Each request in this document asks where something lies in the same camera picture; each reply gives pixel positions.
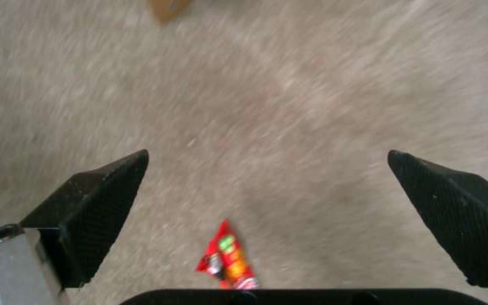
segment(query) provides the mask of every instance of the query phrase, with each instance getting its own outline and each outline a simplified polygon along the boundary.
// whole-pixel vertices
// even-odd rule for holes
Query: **beige carpet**
[[[225,217],[265,288],[465,283],[389,149],[488,178],[488,0],[0,0],[0,224],[74,172],[150,167],[76,304],[215,288]]]

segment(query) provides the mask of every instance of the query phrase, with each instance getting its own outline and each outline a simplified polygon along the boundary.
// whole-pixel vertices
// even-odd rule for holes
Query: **cardboard piece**
[[[186,9],[191,0],[148,0],[148,2],[157,21],[164,25]]]

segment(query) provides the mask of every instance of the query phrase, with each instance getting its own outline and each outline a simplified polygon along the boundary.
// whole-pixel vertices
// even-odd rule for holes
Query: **screw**
[[[24,230],[19,224],[8,224],[0,227],[0,243],[23,234]]]

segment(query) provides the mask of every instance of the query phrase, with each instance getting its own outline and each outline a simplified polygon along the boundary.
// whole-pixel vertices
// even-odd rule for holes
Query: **snack wrapper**
[[[205,255],[197,265],[198,272],[206,272],[220,281],[222,288],[259,288],[242,246],[229,221],[224,220],[210,241]]]

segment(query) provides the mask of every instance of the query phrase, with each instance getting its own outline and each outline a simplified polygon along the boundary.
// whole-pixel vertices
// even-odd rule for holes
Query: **red plastic packet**
[[[259,288],[235,233],[224,220],[196,269],[220,280],[222,288]]]

